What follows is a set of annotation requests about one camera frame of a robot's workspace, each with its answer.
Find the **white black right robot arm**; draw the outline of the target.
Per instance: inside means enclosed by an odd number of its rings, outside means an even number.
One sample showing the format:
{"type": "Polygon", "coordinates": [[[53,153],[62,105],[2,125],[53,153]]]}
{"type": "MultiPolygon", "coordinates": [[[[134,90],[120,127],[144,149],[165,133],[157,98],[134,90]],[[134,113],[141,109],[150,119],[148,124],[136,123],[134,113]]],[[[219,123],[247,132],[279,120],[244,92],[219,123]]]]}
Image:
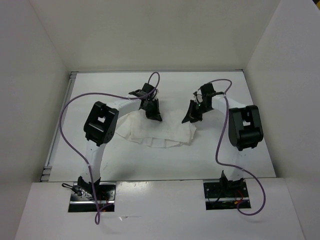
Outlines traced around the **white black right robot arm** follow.
{"type": "Polygon", "coordinates": [[[246,149],[254,149],[262,142],[264,132],[260,117],[259,108],[256,105],[245,105],[227,97],[227,92],[217,91],[210,81],[199,87],[193,93],[193,100],[189,102],[189,107],[182,123],[196,123],[203,120],[203,115],[213,110],[218,110],[225,115],[221,134],[215,150],[215,161],[223,167],[234,168],[248,174],[257,180],[258,178],[235,163],[223,163],[218,160],[220,147],[225,133],[228,134],[230,144],[239,152],[246,149]]]}

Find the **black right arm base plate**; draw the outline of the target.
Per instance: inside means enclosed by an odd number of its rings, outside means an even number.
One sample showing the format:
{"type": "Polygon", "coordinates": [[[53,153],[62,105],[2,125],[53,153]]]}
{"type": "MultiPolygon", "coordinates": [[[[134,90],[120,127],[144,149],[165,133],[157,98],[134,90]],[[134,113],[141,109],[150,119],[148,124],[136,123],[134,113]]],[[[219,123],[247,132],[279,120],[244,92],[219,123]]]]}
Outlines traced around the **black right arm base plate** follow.
{"type": "Polygon", "coordinates": [[[232,185],[230,188],[222,190],[219,182],[204,182],[204,199],[207,211],[236,209],[240,203],[240,209],[250,209],[251,203],[247,185],[232,185]]]}

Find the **white fabric skirt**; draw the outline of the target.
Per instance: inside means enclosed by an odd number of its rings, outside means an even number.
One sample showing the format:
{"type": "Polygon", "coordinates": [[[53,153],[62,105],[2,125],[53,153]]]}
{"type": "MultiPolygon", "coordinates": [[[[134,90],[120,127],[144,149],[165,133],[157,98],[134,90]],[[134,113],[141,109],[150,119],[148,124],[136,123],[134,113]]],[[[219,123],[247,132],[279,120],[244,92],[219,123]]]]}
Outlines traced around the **white fabric skirt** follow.
{"type": "Polygon", "coordinates": [[[127,141],[151,148],[190,145],[197,128],[182,120],[183,112],[178,109],[166,111],[162,121],[148,119],[145,111],[137,110],[122,116],[115,132],[127,141]]]}

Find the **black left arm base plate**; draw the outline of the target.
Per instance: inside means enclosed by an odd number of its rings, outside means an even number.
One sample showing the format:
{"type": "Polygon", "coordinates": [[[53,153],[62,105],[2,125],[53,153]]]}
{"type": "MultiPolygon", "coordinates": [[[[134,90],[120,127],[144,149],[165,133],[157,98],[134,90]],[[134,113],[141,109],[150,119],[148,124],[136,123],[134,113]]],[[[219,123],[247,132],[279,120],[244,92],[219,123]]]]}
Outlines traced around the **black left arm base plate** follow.
{"type": "MultiPolygon", "coordinates": [[[[76,182],[72,185],[63,184],[71,190],[68,212],[69,213],[90,213],[97,212],[96,203],[92,196],[84,191],[80,192],[76,182]]],[[[97,202],[102,212],[113,212],[115,210],[116,183],[101,182],[98,188],[97,202]]]]}

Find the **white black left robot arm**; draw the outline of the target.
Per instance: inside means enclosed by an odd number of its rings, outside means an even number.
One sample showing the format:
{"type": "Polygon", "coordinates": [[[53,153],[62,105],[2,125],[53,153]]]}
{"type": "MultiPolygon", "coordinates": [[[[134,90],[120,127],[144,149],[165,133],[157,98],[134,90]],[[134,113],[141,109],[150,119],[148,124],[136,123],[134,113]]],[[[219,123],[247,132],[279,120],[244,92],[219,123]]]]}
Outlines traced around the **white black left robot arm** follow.
{"type": "Polygon", "coordinates": [[[83,128],[87,140],[85,158],[90,168],[85,167],[77,180],[77,186],[88,200],[99,196],[102,158],[107,143],[115,135],[118,119],[138,110],[145,111],[149,120],[162,121],[157,90],[149,83],[130,92],[127,99],[94,103],[83,128]]]}

